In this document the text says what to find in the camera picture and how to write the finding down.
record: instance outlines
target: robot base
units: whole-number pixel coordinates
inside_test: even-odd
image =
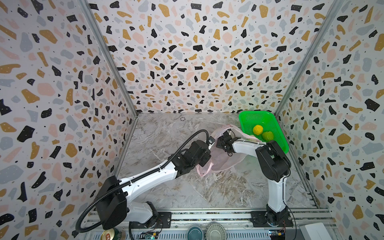
[[[283,227],[284,222],[286,227],[293,227],[288,207],[276,213],[267,205],[266,211],[252,211],[250,220],[253,227]]]
[[[172,219],[172,212],[157,212],[151,202],[147,202],[152,209],[153,216],[146,223],[132,222],[131,228],[170,228],[170,221]]]

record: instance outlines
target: black mounting plate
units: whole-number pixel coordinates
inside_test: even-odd
[[[278,222],[278,227],[284,227],[284,221],[286,227],[293,227],[293,222],[292,220],[288,219],[289,217],[289,214],[285,215]],[[252,222],[253,227],[271,227],[271,225],[267,223],[266,211],[252,211],[250,221]]]
[[[160,219],[161,221],[158,222],[158,226],[156,227],[156,224],[148,229],[153,229],[156,227],[156,230],[159,230],[162,228],[170,228],[170,221],[172,220],[172,212],[159,212],[159,217],[157,219]],[[143,224],[139,222],[132,222],[131,228],[146,228]]]

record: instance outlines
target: green fruit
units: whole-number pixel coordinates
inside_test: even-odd
[[[272,132],[263,132],[262,136],[265,139],[265,141],[267,141],[267,142],[273,140],[273,133]]]

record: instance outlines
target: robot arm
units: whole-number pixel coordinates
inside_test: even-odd
[[[96,206],[100,218],[98,225],[102,224],[104,229],[111,229],[125,220],[142,223],[147,228],[153,226],[159,216],[153,204],[151,202],[137,203],[133,200],[163,182],[189,173],[197,164],[203,167],[211,157],[210,148],[214,142],[215,139],[212,137],[207,142],[196,140],[189,149],[180,151],[178,149],[168,160],[145,172],[120,180],[117,180],[115,176],[106,179],[96,196],[97,200],[89,206]],[[291,167],[290,161],[280,146],[275,141],[258,144],[239,137],[232,138],[226,131],[223,136],[218,138],[217,148],[228,153],[245,153],[259,159],[263,174],[268,178],[269,201],[266,219],[271,225],[277,225],[279,220],[288,214],[283,189],[286,178],[284,176],[288,175]],[[76,230],[78,232],[91,230],[92,228],[80,227],[82,217],[76,224]]]
[[[290,174],[291,162],[276,141],[259,144],[239,137],[232,138],[228,132],[217,139],[217,147],[228,153],[245,153],[257,157],[263,174],[268,178],[269,199],[266,220],[276,226],[288,214],[284,199],[285,181]]]

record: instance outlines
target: teal bowl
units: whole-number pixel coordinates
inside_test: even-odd
[[[192,226],[187,231],[187,240],[202,240],[203,230],[198,226]]]

